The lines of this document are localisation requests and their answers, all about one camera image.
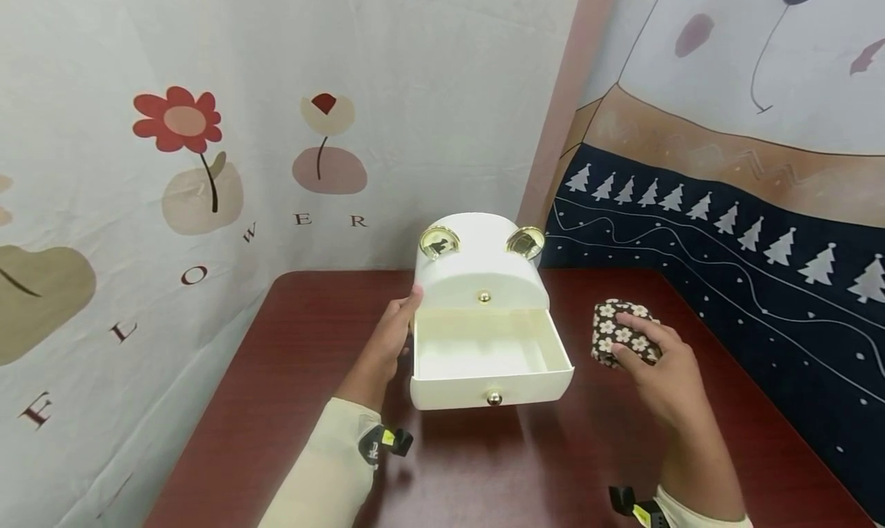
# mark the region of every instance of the cream sleeve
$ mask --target cream sleeve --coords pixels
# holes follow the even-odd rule
[[[675,500],[664,488],[658,486],[658,494],[655,500],[664,511],[664,516],[670,524],[670,528],[753,528],[749,517],[739,522],[724,522],[706,516],[698,515],[693,510]]]
[[[375,470],[357,446],[380,421],[377,412],[332,398],[258,528],[351,528]]]

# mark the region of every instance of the navy fabric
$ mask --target navy fabric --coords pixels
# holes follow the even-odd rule
[[[632,191],[622,192],[631,177]],[[642,206],[656,178],[657,197]],[[681,196],[671,196],[680,184]],[[703,207],[689,216],[708,192],[706,220],[698,216]],[[733,234],[721,232],[716,223],[735,202]],[[741,246],[759,218],[757,241]],[[777,244],[791,228],[793,243]],[[885,523],[885,303],[878,301],[885,283],[870,267],[885,253],[885,231],[791,213],[728,184],[587,144],[565,173],[546,231],[543,267],[662,272],[863,508]],[[769,261],[764,252],[773,244],[788,265]],[[832,261],[826,253],[819,259],[826,249]],[[817,276],[799,272],[809,261]],[[849,291],[865,272],[868,297]]]

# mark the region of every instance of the floral pouch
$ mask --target floral pouch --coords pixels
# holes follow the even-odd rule
[[[652,317],[644,306],[617,299],[605,300],[605,303],[596,305],[593,311],[593,338],[592,351],[590,351],[593,358],[606,367],[612,369],[617,367],[618,359],[612,353],[612,344],[619,342],[631,348],[645,363],[656,364],[661,357],[658,344],[641,332],[619,323],[614,317],[617,313],[630,313],[634,317],[647,318],[652,323],[660,324],[660,321]]]

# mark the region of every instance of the red-brown table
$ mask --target red-brown table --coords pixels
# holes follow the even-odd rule
[[[607,486],[651,497],[664,449],[624,373],[590,357],[592,308],[607,297],[646,305],[695,349],[757,527],[872,526],[663,277],[575,270],[542,278],[575,365],[563,398],[421,413],[409,403],[403,363],[383,417],[415,442],[408,457],[386,458],[356,526],[638,526],[611,511]],[[255,527],[386,302],[411,283],[402,271],[278,278],[146,526]]]

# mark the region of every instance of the open drawer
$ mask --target open drawer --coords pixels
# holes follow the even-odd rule
[[[419,410],[558,400],[575,370],[546,309],[419,309],[413,336]]]

